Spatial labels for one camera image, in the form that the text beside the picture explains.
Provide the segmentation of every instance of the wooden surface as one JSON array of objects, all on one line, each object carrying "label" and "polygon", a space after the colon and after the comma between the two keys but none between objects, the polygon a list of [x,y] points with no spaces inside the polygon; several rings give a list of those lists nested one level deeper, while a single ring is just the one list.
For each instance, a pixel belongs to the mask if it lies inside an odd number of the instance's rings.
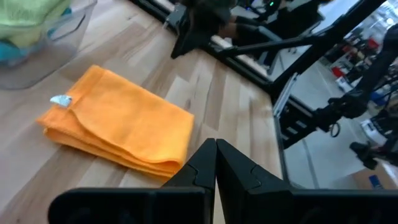
[{"label": "wooden surface", "polygon": [[[134,170],[50,142],[34,122],[51,96],[92,64],[108,68],[195,115],[189,156],[224,138],[281,177],[269,96],[200,50],[170,58],[175,36],[137,6],[100,1],[74,60],[27,90],[0,91],[0,223],[46,223],[49,203],[74,187],[159,187]],[[215,223],[223,223],[218,194]]]}]

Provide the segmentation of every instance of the towel tag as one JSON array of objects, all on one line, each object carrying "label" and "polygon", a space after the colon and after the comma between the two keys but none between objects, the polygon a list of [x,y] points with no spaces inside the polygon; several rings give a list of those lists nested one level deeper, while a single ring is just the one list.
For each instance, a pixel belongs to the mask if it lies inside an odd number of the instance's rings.
[{"label": "towel tag", "polygon": [[50,102],[58,104],[64,108],[66,108],[69,106],[70,102],[72,102],[72,97],[70,97],[68,95],[57,95],[57,96],[53,96],[50,99]]}]

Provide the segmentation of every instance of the plastic container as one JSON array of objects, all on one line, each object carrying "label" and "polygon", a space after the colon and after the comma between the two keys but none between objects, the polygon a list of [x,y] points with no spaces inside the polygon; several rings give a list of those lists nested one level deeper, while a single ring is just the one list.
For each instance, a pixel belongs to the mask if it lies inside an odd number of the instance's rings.
[{"label": "plastic container", "polygon": [[[74,0],[57,20],[39,26],[0,25],[0,89],[29,88],[69,62],[78,52],[96,3]],[[38,40],[18,48],[4,41],[11,34],[36,34]]]}]

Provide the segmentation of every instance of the orange microfiber towel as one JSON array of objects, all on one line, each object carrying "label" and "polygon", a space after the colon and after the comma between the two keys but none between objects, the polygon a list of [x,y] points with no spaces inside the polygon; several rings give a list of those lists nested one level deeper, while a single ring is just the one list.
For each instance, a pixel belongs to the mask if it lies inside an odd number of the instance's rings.
[{"label": "orange microfiber towel", "polygon": [[183,166],[193,115],[99,66],[92,66],[38,122],[51,140],[148,174]]}]

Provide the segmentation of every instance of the cable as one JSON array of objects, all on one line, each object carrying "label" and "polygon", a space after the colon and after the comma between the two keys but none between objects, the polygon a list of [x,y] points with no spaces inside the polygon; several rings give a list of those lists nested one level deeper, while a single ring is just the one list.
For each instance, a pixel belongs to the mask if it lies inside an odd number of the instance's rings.
[{"label": "cable", "polygon": [[394,91],[390,91],[390,92],[389,92],[388,98],[387,98],[386,104],[385,104],[384,107],[383,107],[383,110],[385,110],[385,109],[388,107],[388,105],[390,104],[391,96],[392,96],[392,93],[393,93],[393,92],[394,92]]},{"label": "cable", "polygon": [[330,136],[332,138],[337,137],[340,134],[340,130],[341,130],[341,126],[339,123],[336,122],[336,123],[332,124],[330,127]]}]

